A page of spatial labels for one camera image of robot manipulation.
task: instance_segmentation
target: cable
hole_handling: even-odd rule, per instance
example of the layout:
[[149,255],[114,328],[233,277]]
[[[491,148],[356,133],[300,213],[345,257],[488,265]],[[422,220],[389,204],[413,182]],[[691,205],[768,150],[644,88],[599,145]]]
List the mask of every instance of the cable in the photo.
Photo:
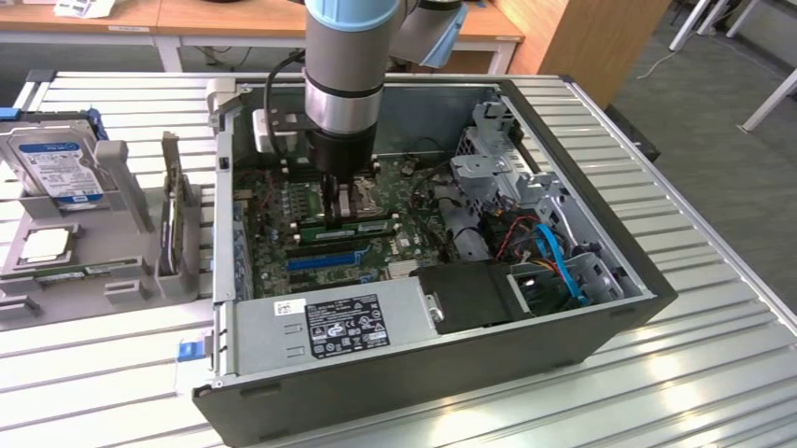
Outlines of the cable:
[[440,206],[440,203],[444,201],[449,201],[452,205],[457,208],[462,207],[462,202],[454,198],[450,198],[449,196],[441,196],[440,198],[436,198],[434,203],[437,204],[437,206]]
[[274,148],[274,152],[278,156],[282,157],[284,151],[280,148],[280,142],[277,141],[277,135],[274,135],[274,123],[272,119],[272,87],[274,84],[274,79],[277,78],[277,74],[286,69],[289,65],[300,61],[305,58],[306,51],[301,50],[297,51],[294,54],[288,56],[288,58],[277,64],[272,72],[269,73],[269,77],[266,78],[266,90],[264,92],[264,108],[266,109],[266,129],[269,131],[269,142],[272,143],[272,147]]
[[430,142],[433,145],[437,146],[437,149],[440,149],[440,152],[446,152],[446,148],[440,144],[440,142],[433,137],[420,137],[413,142],[413,145],[410,145],[410,147],[416,147],[418,145],[418,143],[421,143],[421,142]]
[[[739,6],[736,6],[735,8],[732,8],[731,11],[728,11],[713,23],[711,26],[715,26],[717,23],[720,23],[720,21],[723,19],[725,19],[727,17],[729,17],[736,10],[739,9]],[[661,63],[664,63],[667,60],[672,59],[676,57],[676,55],[681,52],[681,50],[684,49],[684,47],[687,46],[687,42],[689,41],[689,39],[693,37],[693,35],[697,34],[697,31],[692,31],[689,33],[689,35],[687,36],[687,38],[684,39],[684,44],[681,45],[681,48],[677,49],[676,51],[673,51],[672,54],[668,54],[664,58],[661,58],[659,61],[655,62],[653,66],[651,67],[651,70],[648,70],[648,72],[645,72],[645,74],[641,77],[637,77],[637,79],[647,79],[651,75],[653,75],[653,72],[657,70],[659,65]]]
[[759,67],[764,68],[768,72],[772,73],[772,75],[779,79],[779,80],[784,80],[787,79],[786,76],[783,76],[780,73],[778,73],[775,70],[772,70],[770,67],[767,67],[763,63],[760,63],[759,61],[756,61],[751,56],[748,56],[745,53],[743,53],[733,45],[727,44],[725,42],[723,42],[720,39],[717,39],[715,36],[712,36],[712,41],[717,44],[720,44],[723,47],[728,47],[729,49],[733,50],[733,52],[736,54],[739,54],[741,57],[744,57],[748,61],[751,61],[752,63],[755,63],[756,65],[759,65]]
[[445,168],[446,166],[449,166],[449,163],[450,163],[450,161],[449,161],[448,159],[446,159],[444,162],[441,162],[441,163],[440,163],[440,164],[436,166],[436,168],[433,168],[433,171],[430,171],[430,172],[426,174],[426,176],[424,176],[424,177],[421,178],[421,180],[420,180],[420,181],[416,183],[416,185],[413,186],[413,191],[410,192],[410,201],[413,201],[413,198],[416,197],[416,193],[418,193],[418,189],[421,188],[421,185],[424,185],[424,183],[425,183],[425,182],[426,182],[429,179],[432,179],[432,178],[436,176],[437,172],[438,172],[438,171],[440,171],[442,168]]
[[449,240],[449,245],[454,243],[456,239],[460,238],[460,235],[465,233],[465,231],[474,231],[478,234],[478,236],[482,236],[482,231],[477,227],[464,227],[462,229],[460,229],[454,237]]
[[221,64],[221,65],[226,65],[224,62],[221,62],[215,56],[209,53],[202,47],[195,47],[195,50],[199,51],[202,54],[205,54],[209,58],[211,58],[214,60],[215,63]]
[[547,268],[549,271],[555,271],[556,273],[560,273],[560,271],[557,270],[557,267],[555,264],[551,264],[551,261],[548,261],[547,259],[533,259],[532,263],[543,266],[544,268]]
[[250,58],[252,49],[253,49],[253,47],[250,47],[250,48],[248,49],[248,54],[245,54],[245,57],[244,57],[244,59],[241,60],[241,63],[238,63],[237,65],[234,65],[233,67],[230,67],[232,71],[236,71],[236,69],[237,69],[238,67],[241,67],[241,66],[245,64],[245,62],[246,62],[246,61],[248,61],[248,59]]
[[540,222],[540,219],[537,219],[537,217],[533,217],[533,216],[523,216],[523,217],[517,217],[515,219],[515,221],[512,222],[512,225],[511,225],[511,229],[508,230],[508,235],[504,238],[504,243],[501,244],[501,249],[499,249],[499,255],[496,255],[496,259],[501,259],[501,257],[504,256],[504,251],[508,250],[508,244],[511,243],[511,237],[512,237],[512,233],[515,232],[515,228],[521,223],[521,221],[525,219]]
[[[225,49],[225,50],[222,50],[222,51],[217,51],[217,50],[214,50],[214,52],[215,52],[215,53],[226,53],[228,51],[230,51],[230,49],[232,49],[232,48],[233,48],[233,47],[228,47],[228,49]],[[202,47],[195,47],[195,49],[197,49],[197,50],[198,50],[198,51],[199,51],[202,54],[205,54],[205,55],[206,55],[209,58],[211,58],[211,59],[214,60],[214,62],[215,62],[215,63],[218,63],[219,65],[229,65],[228,63],[224,63],[222,61],[219,61],[219,60],[215,58],[215,56],[214,56],[211,53],[209,53],[209,52],[207,52],[207,51],[206,51],[206,50],[205,50]],[[245,62],[246,62],[246,61],[248,61],[248,59],[250,58],[252,49],[253,49],[253,47],[249,47],[249,48],[248,48],[248,53],[245,54],[245,57],[244,57],[244,59],[241,60],[241,62],[240,62],[237,65],[230,65],[230,69],[232,69],[232,71],[236,71],[236,69],[237,69],[237,68],[240,68],[240,67],[241,67],[241,66],[245,64]]]
[[548,244],[551,245],[551,250],[553,252],[555,260],[557,261],[557,267],[560,269],[560,275],[565,280],[565,284],[571,291],[571,295],[579,300],[583,306],[587,306],[589,303],[587,301],[587,297],[584,296],[583,289],[579,286],[579,282],[573,279],[571,275],[571,271],[568,270],[565,264],[565,258],[563,257],[563,251],[560,250],[560,243],[557,242],[557,237],[551,231],[551,227],[547,224],[539,224],[537,230],[544,234],[548,240]]

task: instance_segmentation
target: metal workbench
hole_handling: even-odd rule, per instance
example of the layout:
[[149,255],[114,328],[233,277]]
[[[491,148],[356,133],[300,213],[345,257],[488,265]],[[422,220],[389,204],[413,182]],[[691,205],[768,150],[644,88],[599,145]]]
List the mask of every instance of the metal workbench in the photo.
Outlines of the metal workbench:
[[[98,107],[110,137],[130,142],[130,166],[145,187],[161,185],[162,132],[182,137],[183,166],[203,185],[210,270],[207,81],[209,74],[61,73],[51,83],[27,85],[18,105]],[[581,89],[557,77],[516,83],[677,288],[677,301],[581,365],[270,446],[795,445],[794,314]],[[9,167],[0,176],[9,243],[21,188]],[[211,319],[205,300],[0,333],[0,446],[222,446],[194,404],[175,393],[177,344]]]

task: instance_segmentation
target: sticker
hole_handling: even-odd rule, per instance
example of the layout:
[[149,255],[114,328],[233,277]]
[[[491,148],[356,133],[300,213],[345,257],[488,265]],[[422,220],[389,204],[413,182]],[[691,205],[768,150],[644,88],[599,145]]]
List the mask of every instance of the sticker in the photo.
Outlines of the sticker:
[[358,232],[368,233],[370,231],[385,231],[388,229],[386,222],[373,222],[373,223],[362,223],[358,226]]
[[354,235],[354,231],[329,231],[328,233],[318,233],[316,239],[325,240],[328,238],[341,238],[352,235]]
[[126,33],[150,33],[150,28],[146,26],[109,26],[111,31],[125,31]]
[[71,280],[75,278],[85,278],[85,273],[55,273],[54,275],[45,275],[42,277],[37,277],[37,283],[53,283],[61,282],[62,280]]
[[293,301],[277,301],[274,303],[274,315],[296,315],[305,312],[308,300],[294,299]]
[[390,345],[377,294],[306,307],[310,352],[318,359]]
[[102,198],[101,182],[91,168],[82,165],[78,143],[21,145],[21,152],[51,198],[78,205]]
[[117,268],[119,266],[125,266],[127,263],[106,263],[98,264],[95,266],[86,266],[86,273],[89,275],[99,275],[102,273],[110,273],[111,268]]

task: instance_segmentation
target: grey parts holder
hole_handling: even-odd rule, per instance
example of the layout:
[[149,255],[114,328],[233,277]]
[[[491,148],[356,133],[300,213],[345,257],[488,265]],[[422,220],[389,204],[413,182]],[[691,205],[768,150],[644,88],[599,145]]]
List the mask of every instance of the grey parts holder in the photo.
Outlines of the grey parts holder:
[[[0,270],[0,330],[191,301],[199,283],[199,186],[185,178],[183,250],[178,275],[158,276],[165,192],[143,190],[127,168],[125,142],[101,141],[95,158],[117,189],[109,207],[65,213],[49,197],[27,197]],[[25,258],[30,236],[69,230],[62,254]]]

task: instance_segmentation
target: barcode sticker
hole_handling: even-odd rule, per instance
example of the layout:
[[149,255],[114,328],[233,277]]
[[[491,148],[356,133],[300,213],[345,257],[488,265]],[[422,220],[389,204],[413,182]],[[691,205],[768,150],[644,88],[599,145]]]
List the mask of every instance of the barcode sticker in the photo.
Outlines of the barcode sticker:
[[109,26],[111,31],[125,31],[126,33],[150,33],[147,26]]
[[293,301],[277,301],[274,303],[274,315],[296,315],[298,313],[304,313],[306,305],[306,299],[294,299]]

